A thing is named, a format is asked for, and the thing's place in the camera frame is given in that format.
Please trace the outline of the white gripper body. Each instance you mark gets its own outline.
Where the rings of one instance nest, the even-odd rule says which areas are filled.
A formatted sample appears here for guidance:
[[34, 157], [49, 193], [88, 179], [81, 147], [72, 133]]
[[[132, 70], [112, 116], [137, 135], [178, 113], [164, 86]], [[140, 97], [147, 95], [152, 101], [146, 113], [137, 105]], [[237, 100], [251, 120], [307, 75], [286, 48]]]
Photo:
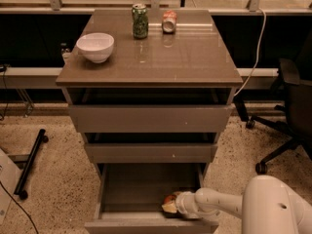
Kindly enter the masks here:
[[198, 218], [199, 207], [195, 202], [195, 194], [192, 192], [181, 192], [175, 199], [177, 211], [187, 218]]

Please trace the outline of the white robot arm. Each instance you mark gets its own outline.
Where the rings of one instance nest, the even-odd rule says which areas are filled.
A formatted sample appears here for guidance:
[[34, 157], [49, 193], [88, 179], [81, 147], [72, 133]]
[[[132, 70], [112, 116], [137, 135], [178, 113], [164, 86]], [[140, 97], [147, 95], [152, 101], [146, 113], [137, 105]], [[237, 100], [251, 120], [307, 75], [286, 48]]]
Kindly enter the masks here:
[[213, 219], [226, 212], [242, 220], [242, 234], [312, 234], [312, 206], [281, 180], [258, 175], [241, 196], [200, 188], [164, 199], [165, 213]]

